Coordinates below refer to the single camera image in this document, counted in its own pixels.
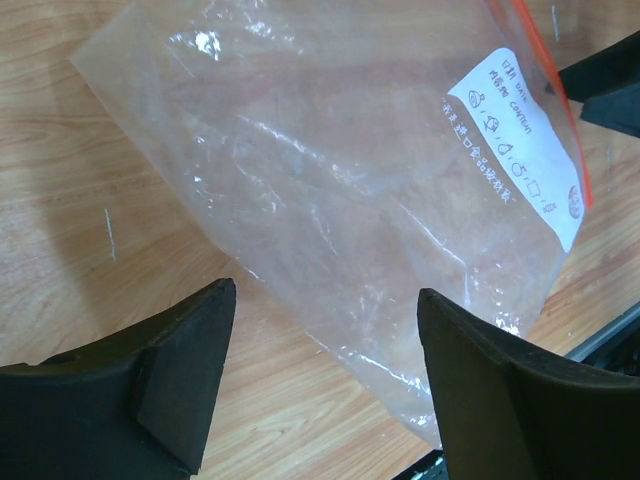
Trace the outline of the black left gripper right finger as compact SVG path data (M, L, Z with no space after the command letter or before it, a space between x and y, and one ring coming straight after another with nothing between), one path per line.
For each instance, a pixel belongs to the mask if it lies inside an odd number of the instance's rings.
M638 378L556 355L430 288L417 323L450 478L638 478Z

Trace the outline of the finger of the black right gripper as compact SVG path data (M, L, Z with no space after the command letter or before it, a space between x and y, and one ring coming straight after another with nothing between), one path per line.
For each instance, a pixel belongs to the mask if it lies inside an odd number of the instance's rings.
M559 72L566 96L582 104L583 121L639 137L639 42L635 32Z

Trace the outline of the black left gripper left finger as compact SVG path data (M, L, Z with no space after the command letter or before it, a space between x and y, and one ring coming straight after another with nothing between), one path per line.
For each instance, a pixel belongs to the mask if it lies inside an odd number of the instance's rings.
M5 479L188 479L202 465L236 287L37 364L1 370Z

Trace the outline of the clear zip top bag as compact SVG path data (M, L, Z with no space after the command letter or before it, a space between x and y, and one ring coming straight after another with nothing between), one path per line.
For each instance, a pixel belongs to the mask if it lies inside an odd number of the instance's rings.
M419 292L526 335L592 203L522 1L135 1L71 61L212 242L432 445Z

